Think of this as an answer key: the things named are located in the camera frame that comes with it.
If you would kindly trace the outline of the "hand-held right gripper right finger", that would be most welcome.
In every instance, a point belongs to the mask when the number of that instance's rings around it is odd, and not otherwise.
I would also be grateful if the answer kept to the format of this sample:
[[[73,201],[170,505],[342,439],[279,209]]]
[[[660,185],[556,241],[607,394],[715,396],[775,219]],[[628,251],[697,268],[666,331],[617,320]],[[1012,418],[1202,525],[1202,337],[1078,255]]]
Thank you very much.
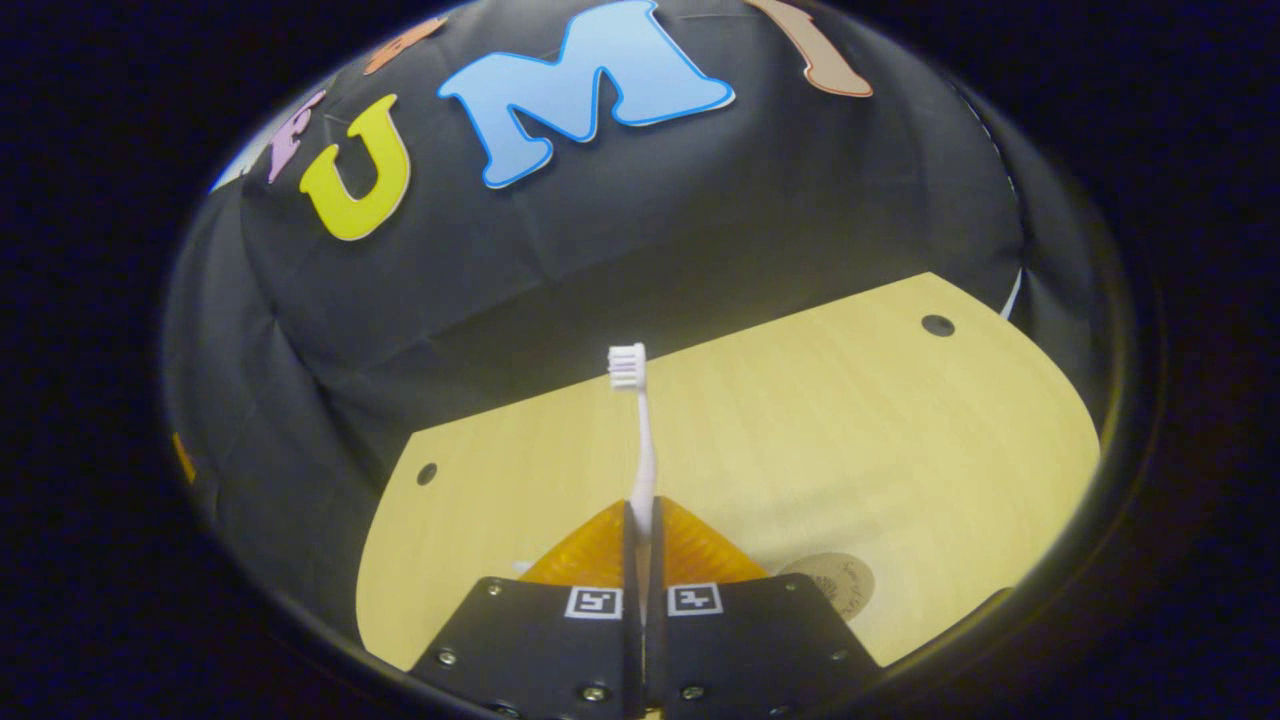
[[[764,573],[666,497],[652,541],[650,706],[663,719],[826,719],[882,676],[813,578]]]

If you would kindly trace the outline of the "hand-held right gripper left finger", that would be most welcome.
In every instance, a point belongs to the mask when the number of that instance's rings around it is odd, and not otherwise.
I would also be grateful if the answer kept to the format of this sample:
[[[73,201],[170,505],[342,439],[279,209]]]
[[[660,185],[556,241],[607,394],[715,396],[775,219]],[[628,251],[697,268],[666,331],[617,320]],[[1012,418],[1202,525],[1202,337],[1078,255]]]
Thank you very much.
[[[508,719],[641,717],[635,539],[620,501],[541,560],[558,582],[479,579],[411,676]]]

